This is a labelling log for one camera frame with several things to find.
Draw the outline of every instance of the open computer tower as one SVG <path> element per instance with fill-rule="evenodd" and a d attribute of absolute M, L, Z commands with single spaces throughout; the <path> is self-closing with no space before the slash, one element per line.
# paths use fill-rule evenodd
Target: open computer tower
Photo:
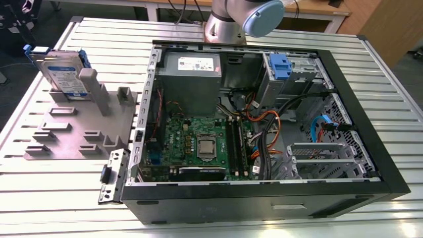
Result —
<path fill-rule="evenodd" d="M 410 192 L 326 50 L 154 42 L 99 203 L 144 224 L 337 217 Z"/>

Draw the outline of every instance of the ram slot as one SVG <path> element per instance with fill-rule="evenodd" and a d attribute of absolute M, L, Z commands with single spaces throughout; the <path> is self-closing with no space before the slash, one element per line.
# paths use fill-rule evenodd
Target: ram slot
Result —
<path fill-rule="evenodd" d="M 234 175 L 238 172 L 238 164 L 235 160 L 235 144 L 234 144 L 234 133 L 233 133 L 233 119 L 226 120 L 226 145 L 227 145 L 227 157 L 230 160 L 230 171 Z"/>
<path fill-rule="evenodd" d="M 242 149 L 242 138 L 241 138 L 241 127 L 239 127 L 239 122 L 235 120 L 233 122 L 233 133 L 234 133 L 234 144 L 235 144 L 235 162 L 238 165 L 238 171 L 239 173 L 235 175 L 239 175 L 243 173 L 243 149 Z"/>
<path fill-rule="evenodd" d="M 241 167 L 241 173 L 245 174 L 245 176 L 249 176 L 249 164 L 247 164 L 247 142 L 245 137 L 245 126 L 242 119 L 238 120 L 239 123 L 239 137 L 241 137 L 241 148 L 242 148 L 242 167 Z"/>

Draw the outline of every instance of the metal bracket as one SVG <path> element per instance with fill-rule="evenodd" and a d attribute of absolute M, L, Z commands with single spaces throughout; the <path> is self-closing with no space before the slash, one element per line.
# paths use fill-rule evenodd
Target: metal bracket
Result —
<path fill-rule="evenodd" d="M 126 173 L 130 161 L 130 150 L 120 149 L 111 153 L 107 166 L 102 172 L 100 181 L 103 182 L 99 205 L 123 204 L 120 201 L 122 191 L 126 184 Z"/>

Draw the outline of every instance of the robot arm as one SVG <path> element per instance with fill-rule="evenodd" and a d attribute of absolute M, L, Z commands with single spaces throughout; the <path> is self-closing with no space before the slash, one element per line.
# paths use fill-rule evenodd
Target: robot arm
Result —
<path fill-rule="evenodd" d="M 279 25 L 285 6 L 281 0 L 214 0 L 206 39 L 214 43 L 243 44 L 246 33 L 266 36 Z"/>

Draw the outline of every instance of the power supply label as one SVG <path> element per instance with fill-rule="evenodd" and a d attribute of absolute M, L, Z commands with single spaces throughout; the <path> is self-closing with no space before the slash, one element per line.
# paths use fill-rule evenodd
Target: power supply label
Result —
<path fill-rule="evenodd" d="M 74 67 L 48 66 L 47 69 L 64 94 L 72 97 L 88 95 L 84 84 L 76 78 L 78 71 Z"/>
<path fill-rule="evenodd" d="M 178 70 L 214 71 L 213 58 L 181 57 Z"/>

